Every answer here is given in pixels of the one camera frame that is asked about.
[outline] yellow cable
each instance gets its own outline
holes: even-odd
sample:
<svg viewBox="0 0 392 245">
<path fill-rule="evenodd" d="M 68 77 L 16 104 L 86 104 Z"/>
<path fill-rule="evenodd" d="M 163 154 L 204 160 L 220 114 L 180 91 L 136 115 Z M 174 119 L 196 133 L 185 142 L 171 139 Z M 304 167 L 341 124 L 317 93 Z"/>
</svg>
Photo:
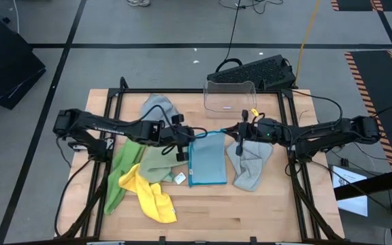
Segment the yellow cable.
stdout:
<svg viewBox="0 0 392 245">
<path fill-rule="evenodd" d="M 302 53 L 304 52 L 304 46 L 306 41 L 308 40 L 308 36 L 310 35 L 312 24 L 314 23 L 314 19 L 316 18 L 317 12 L 319 11 L 320 0 L 316 0 L 316 6 L 314 7 L 314 11 L 311 16 L 310 23 L 308 24 L 308 28 L 306 29 L 305 39 L 300 46 L 299 52 L 299 60 L 297 62 L 297 69 L 296 69 L 296 80 L 294 81 L 294 86 L 296 86 L 297 81 L 299 80 L 299 71 L 300 71 L 300 61 L 302 60 Z"/>
</svg>

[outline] gray cloth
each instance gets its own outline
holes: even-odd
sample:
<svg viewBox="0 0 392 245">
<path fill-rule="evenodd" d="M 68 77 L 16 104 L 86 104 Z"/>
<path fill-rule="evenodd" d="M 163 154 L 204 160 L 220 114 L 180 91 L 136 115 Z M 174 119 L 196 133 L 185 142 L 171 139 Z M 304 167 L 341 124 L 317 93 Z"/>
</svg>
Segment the gray cloth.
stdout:
<svg viewBox="0 0 392 245">
<path fill-rule="evenodd" d="M 174 107 L 174 105 L 170 102 L 170 100 L 166 96 L 151 94 L 149 95 L 149 98 L 142 105 L 142 108 L 140 110 L 140 116 L 145 115 L 148 112 L 148 110 L 152 108 L 152 106 L 154 105 L 160 105 L 164 109 L 170 122 L 172 122 L 172 116 L 179 114 L 177 109 Z M 143 120 L 165 121 L 165 118 L 160 108 L 154 108 L 145 118 L 143 118 Z"/>
<path fill-rule="evenodd" d="M 143 104 L 140 110 L 140 116 L 145 115 L 145 113 L 147 113 L 148 110 L 154 105 L 160 105 L 164 109 L 166 116 L 171 122 L 172 116 L 178 114 L 177 109 L 174 107 L 174 105 L 172 105 L 167 97 L 151 94 Z M 143 120 L 165 121 L 165 117 L 160 108 L 154 108 Z M 143 156 L 142 161 L 140 162 L 139 174 L 147 179 L 149 183 L 156 183 L 162 180 L 172 182 L 172 167 L 187 164 L 186 161 L 177 162 L 176 153 L 178 153 L 178 150 L 176 148 L 165 156 L 161 154 L 163 149 L 164 147 L 150 147 L 148 150 L 146 150 L 146 154 Z"/>
<path fill-rule="evenodd" d="M 261 183 L 261 172 L 273 152 L 273 146 L 266 143 L 245 141 L 243 155 L 240 157 L 235 154 L 236 148 L 237 142 L 234 142 L 226 149 L 235 169 L 233 184 L 246 191 L 255 191 Z"/>
</svg>

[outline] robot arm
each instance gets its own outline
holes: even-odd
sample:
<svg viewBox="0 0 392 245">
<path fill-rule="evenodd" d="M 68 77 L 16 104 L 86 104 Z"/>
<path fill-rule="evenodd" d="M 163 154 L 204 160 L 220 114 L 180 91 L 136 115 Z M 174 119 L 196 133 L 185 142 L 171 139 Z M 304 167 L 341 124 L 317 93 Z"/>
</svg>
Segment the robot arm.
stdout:
<svg viewBox="0 0 392 245">
<path fill-rule="evenodd" d="M 248 112 L 242 112 L 243 122 L 224 129 L 228 135 L 239 142 L 236 154 L 243 151 L 243 140 L 280 144 L 284 147 L 295 146 L 299 161 L 310 162 L 318 152 L 327 152 L 333 147 L 351 142 L 374 144 L 380 139 L 376 119 L 368 116 L 341 118 L 334 122 L 320 123 L 307 127 L 284 125 L 270 118 L 249 123 Z"/>
<path fill-rule="evenodd" d="M 184 116 L 179 114 L 173 116 L 172 126 L 165 127 L 165 123 L 152 120 L 135 120 L 125 122 L 96 116 L 89 112 L 78 109 L 61 110 L 57 116 L 52 130 L 57 137 L 65 139 L 74 138 L 78 143 L 87 147 L 89 155 L 96 161 L 107 160 L 107 143 L 103 140 L 95 139 L 88 129 L 124 135 L 133 142 L 147 146 L 177 146 L 178 161 L 189 159 L 187 152 L 182 151 L 182 147 L 188 146 L 195 140 L 194 130 L 188 126 L 182 126 Z"/>
</svg>

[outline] shoe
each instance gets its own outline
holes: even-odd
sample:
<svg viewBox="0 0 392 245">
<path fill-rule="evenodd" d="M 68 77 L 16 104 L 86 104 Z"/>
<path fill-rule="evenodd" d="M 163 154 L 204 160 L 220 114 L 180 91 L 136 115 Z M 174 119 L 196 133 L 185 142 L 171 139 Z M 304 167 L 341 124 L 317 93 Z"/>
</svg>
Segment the shoe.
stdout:
<svg viewBox="0 0 392 245">
<path fill-rule="evenodd" d="M 133 7 L 146 7 L 147 5 L 150 5 L 150 0 L 127 0 L 127 3 Z"/>
</svg>

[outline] label tag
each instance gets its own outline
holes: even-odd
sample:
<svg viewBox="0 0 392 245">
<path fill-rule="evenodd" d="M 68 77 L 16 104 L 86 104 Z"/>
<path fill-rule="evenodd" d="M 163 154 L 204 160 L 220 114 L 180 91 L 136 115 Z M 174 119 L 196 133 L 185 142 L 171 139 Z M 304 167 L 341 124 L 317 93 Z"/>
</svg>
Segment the label tag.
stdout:
<svg viewBox="0 0 392 245">
<path fill-rule="evenodd" d="M 181 184 L 185 180 L 185 175 L 181 172 L 175 177 L 176 184 Z"/>
</svg>

